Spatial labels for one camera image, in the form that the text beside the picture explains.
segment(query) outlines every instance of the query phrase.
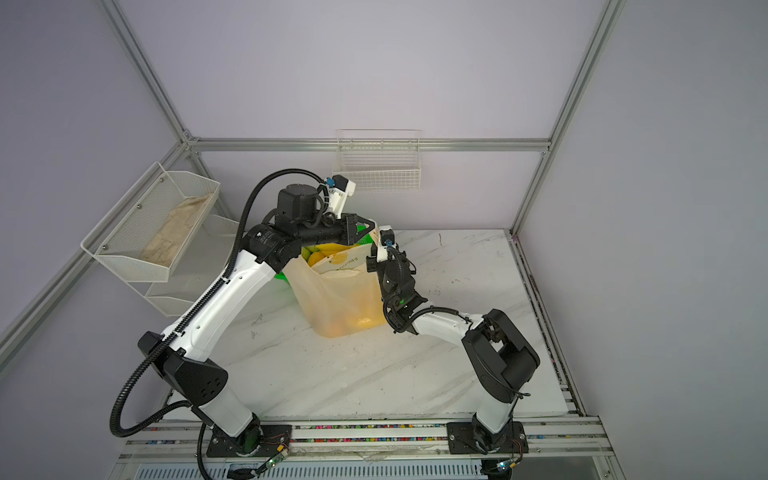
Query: white marble table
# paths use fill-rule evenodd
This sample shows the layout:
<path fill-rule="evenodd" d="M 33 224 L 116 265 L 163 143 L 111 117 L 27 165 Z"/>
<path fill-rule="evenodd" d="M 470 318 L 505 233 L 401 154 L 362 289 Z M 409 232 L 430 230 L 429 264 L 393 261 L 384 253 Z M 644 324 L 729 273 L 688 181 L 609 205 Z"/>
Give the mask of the white marble table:
<path fill-rule="evenodd" d="M 397 241 L 418 268 L 422 296 L 467 313 L 503 310 L 536 349 L 541 365 L 515 417 L 568 413 L 504 231 L 410 230 Z M 387 325 L 316 335 L 282 280 L 251 300 L 211 359 L 265 420 L 468 418 L 484 394 L 464 349 L 435 337 L 395 335 Z M 187 409 L 165 418 L 196 419 Z"/>

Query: metal profile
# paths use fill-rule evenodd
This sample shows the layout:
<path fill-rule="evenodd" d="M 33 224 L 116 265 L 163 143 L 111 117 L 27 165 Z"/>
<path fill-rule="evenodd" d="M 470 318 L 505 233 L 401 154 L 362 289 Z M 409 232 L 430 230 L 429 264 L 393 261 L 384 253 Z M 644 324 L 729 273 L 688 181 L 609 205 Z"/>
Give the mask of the metal profile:
<path fill-rule="evenodd" d="M 564 456 L 615 456 L 603 425 L 598 417 L 540 417 L 516 419 L 523 423 L 528 436 L 530 457 Z M 448 439 L 445 424 L 460 421 L 457 419 L 409 419 L 409 420 L 346 420 L 346 421 L 288 421 L 294 427 L 324 425 L 324 429 L 294 429 L 294 434 L 304 437 L 312 433 L 314 442 L 292 442 L 293 453 L 287 463 L 297 461 L 345 461 L 360 459 L 376 460 L 414 460 L 446 458 Z M 371 441 L 348 442 L 353 437 L 373 437 L 384 433 L 387 424 L 425 423 L 429 427 L 430 439 L 424 441 Z M 351 429 L 349 425 L 366 425 L 365 429 Z M 399 428 L 398 436 L 411 436 L 406 432 L 410 428 Z M 194 465 L 197 435 L 200 422 L 160 421 L 132 436 L 118 459 L 116 469 L 141 463 L 190 462 Z M 210 431 L 205 433 L 204 448 L 210 439 Z M 480 458 L 482 455 L 450 455 L 447 458 Z M 504 454 L 491 454 L 491 458 L 502 458 Z M 241 462 L 241 458 L 229 458 L 225 462 Z"/>
<path fill-rule="evenodd" d="M 619 466 L 618 458 L 614 457 L 592 457 L 594 467 L 598 475 L 602 475 L 607 480 L 626 480 L 624 472 Z"/>
<path fill-rule="evenodd" d="M 544 301 L 541 299 L 541 294 L 536 287 L 536 281 L 533 278 L 531 269 L 528 266 L 528 261 L 525 259 L 525 252 L 523 252 L 522 244 L 517 235 L 512 235 L 509 239 L 509 245 L 512 248 L 513 257 L 515 258 L 515 264 L 518 267 L 520 278 L 528 291 L 528 298 L 531 301 L 531 306 L 536 314 L 536 319 L 539 323 L 539 329 L 544 336 L 544 341 L 547 344 L 553 367 L 555 372 L 560 377 L 561 382 L 564 382 L 568 386 L 568 391 L 571 393 L 572 402 L 576 407 L 576 411 L 579 415 L 586 415 L 584 410 L 584 403 L 581 401 L 581 397 L 576 390 L 576 385 L 573 382 L 571 376 L 571 370 L 568 368 L 568 364 L 565 362 L 565 355 L 563 355 L 562 348 L 558 342 L 557 336 L 554 334 L 554 329 L 549 320 L 549 315 L 544 307 Z"/>
<path fill-rule="evenodd" d="M 382 144 L 401 144 L 403 139 L 355 139 Z M 195 152 L 204 151 L 336 151 L 337 138 L 193 138 Z M 546 138 L 420 138 L 420 151 L 548 151 Z"/>
<path fill-rule="evenodd" d="M 179 143 L 165 155 L 161 164 L 165 168 L 171 168 L 179 158 L 185 154 L 184 146 Z M 112 207 L 107 213 L 107 217 L 119 218 L 120 212 L 132 205 L 133 199 L 140 194 L 144 187 L 142 179 L 137 181 L 134 186 Z M 106 234 L 101 230 L 91 232 L 94 241 L 99 241 L 101 234 Z M 82 249 L 59 270 L 59 272 L 48 282 L 48 285 L 27 305 L 21 315 L 19 315 L 11 326 L 0 336 L 0 379 L 8 372 L 9 367 L 22 352 L 29 340 L 39 331 L 40 327 L 50 315 L 51 311 L 61 302 L 67 292 L 80 279 L 86 269 L 91 265 L 91 257 Z"/>
<path fill-rule="evenodd" d="M 518 213 L 515 216 L 515 222 L 512 224 L 511 228 L 512 233 L 520 232 L 520 228 L 525 222 L 528 212 L 531 210 L 531 205 L 533 204 L 541 185 L 544 183 L 544 178 L 547 176 L 547 172 L 552 165 L 554 156 L 557 154 L 565 131 L 571 123 L 571 119 L 574 116 L 574 112 L 576 112 L 576 108 L 584 93 L 584 89 L 587 87 L 587 83 L 592 76 L 594 67 L 598 62 L 600 53 L 602 52 L 608 37 L 611 36 L 611 32 L 616 25 L 616 21 L 621 13 L 621 9 L 624 7 L 625 1 L 626 0 L 607 0 L 605 7 L 603 8 L 600 21 L 592 35 L 587 52 L 584 54 L 584 59 L 581 61 L 574 82 L 571 85 L 571 90 L 568 92 L 563 108 L 560 110 L 558 120 L 554 124 L 554 130 L 552 131 L 550 139 L 551 146 L 548 151 L 542 154 L 534 176 L 531 179 L 531 183 L 528 185 L 528 190 L 525 192 L 523 202 L 520 204 Z"/>
<path fill-rule="evenodd" d="M 112 30 L 118 37 L 118 41 L 125 50 L 125 53 L 130 58 L 131 63 L 134 64 L 134 67 L 138 70 L 141 80 L 147 85 L 147 88 L 149 88 L 152 98 L 163 113 L 170 129 L 176 135 L 177 140 L 184 143 L 189 138 L 189 132 L 187 132 L 182 125 L 173 102 L 170 101 L 168 93 L 161 84 L 154 68 L 152 68 L 147 52 L 145 52 L 144 48 L 141 46 L 138 36 L 131 27 L 120 3 L 118 0 L 97 1 L 104 12 L 104 15 L 107 17 Z"/>

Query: wire basket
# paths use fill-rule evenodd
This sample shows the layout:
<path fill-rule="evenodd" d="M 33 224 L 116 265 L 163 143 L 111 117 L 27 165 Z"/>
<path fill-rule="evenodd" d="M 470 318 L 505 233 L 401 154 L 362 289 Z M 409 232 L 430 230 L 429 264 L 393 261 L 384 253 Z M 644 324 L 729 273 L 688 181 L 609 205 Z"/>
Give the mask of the wire basket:
<path fill-rule="evenodd" d="M 340 137 L 338 142 L 333 174 L 355 182 L 356 191 L 416 191 L 421 187 L 418 138 L 364 140 Z"/>
<path fill-rule="evenodd" d="M 208 215 L 167 282 L 152 283 L 145 292 L 132 287 L 165 316 L 183 315 L 221 275 L 236 233 L 236 221 Z"/>
<path fill-rule="evenodd" d="M 220 184 L 215 180 L 157 167 L 161 169 L 160 174 L 96 251 L 82 244 L 96 261 L 124 282 L 167 282 L 219 196 Z M 180 240 L 169 246 L 170 260 L 165 259 L 162 264 L 142 260 L 145 249 L 163 228 L 170 212 L 186 199 L 198 197 L 204 200 L 178 231 Z"/>

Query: yellow plastic bag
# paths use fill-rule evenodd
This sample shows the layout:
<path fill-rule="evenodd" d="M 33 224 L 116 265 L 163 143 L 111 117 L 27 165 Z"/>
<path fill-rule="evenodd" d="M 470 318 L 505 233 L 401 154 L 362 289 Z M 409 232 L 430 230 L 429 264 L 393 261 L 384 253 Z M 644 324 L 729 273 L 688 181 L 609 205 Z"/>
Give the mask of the yellow plastic bag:
<path fill-rule="evenodd" d="M 370 245 L 359 245 L 313 267 L 298 257 L 283 268 L 304 316 L 318 335 L 351 335 L 386 322 L 379 277 L 366 271 L 370 253 Z"/>

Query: vent grille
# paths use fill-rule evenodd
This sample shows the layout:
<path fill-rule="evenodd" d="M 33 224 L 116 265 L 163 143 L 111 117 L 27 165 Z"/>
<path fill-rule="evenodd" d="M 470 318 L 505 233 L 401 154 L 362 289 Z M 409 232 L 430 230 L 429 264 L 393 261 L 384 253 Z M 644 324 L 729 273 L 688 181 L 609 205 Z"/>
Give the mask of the vent grille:
<path fill-rule="evenodd" d="M 227 477 L 229 469 L 256 468 L 260 463 L 232 463 L 208 465 L 208 473 L 216 480 Z M 194 463 L 144 464 L 136 480 L 202 478 Z M 480 480 L 480 461 L 472 459 L 434 460 L 382 460 L 381 462 L 284 462 L 268 470 L 261 478 L 322 478 L 345 480 L 354 478 L 387 478 L 388 480 Z"/>

